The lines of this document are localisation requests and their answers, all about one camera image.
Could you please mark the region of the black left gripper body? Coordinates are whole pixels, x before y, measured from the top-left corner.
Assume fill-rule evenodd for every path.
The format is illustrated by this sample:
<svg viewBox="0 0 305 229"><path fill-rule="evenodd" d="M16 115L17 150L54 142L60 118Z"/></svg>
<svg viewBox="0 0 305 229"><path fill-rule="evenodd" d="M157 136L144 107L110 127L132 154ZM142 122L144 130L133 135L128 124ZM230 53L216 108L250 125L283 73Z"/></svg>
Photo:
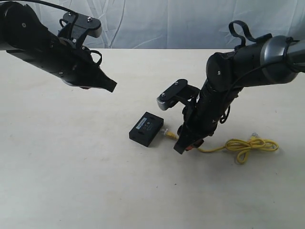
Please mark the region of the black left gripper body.
<svg viewBox="0 0 305 229"><path fill-rule="evenodd" d="M102 54L85 47L51 45L45 50L45 71L75 87L98 87Z"/></svg>

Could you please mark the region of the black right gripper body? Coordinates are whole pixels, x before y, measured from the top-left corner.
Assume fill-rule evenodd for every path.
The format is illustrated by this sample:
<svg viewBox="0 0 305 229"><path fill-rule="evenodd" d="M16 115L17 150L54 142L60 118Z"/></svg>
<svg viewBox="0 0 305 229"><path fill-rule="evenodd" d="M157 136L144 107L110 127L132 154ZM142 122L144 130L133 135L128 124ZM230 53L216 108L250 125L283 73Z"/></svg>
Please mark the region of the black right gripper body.
<svg viewBox="0 0 305 229"><path fill-rule="evenodd" d="M218 106L185 106L182 110L183 124L178 129L179 146L200 146L204 139L213 135L218 122Z"/></svg>

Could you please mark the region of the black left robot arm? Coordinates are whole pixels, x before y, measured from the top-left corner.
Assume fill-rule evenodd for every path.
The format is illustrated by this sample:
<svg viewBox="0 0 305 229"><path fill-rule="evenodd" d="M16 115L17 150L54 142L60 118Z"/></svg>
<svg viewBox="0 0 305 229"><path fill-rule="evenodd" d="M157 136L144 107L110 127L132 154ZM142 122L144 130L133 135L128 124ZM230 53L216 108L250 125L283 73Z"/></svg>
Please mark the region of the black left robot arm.
<svg viewBox="0 0 305 229"><path fill-rule="evenodd" d="M87 36L100 37L101 21L55 4L49 6L65 11L59 20L58 34L49 31L28 4L2 0L0 49L67 85L113 92L117 83L100 68L102 58L95 62L92 57L93 53L99 56L101 53L83 44Z"/></svg>

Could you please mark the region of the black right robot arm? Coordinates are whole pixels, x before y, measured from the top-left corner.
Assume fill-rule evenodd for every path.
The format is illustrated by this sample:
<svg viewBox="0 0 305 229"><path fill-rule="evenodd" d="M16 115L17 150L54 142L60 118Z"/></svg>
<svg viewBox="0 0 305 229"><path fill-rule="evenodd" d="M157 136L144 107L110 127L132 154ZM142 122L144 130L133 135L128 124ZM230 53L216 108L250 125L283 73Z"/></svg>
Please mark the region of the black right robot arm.
<svg viewBox="0 0 305 229"><path fill-rule="evenodd" d="M201 89L187 85L183 124L174 149L182 154L198 148L228 119L231 103L245 87L289 83L305 71L305 42L270 33L254 38L243 21L229 31L241 40L231 52L216 52L206 64Z"/></svg>

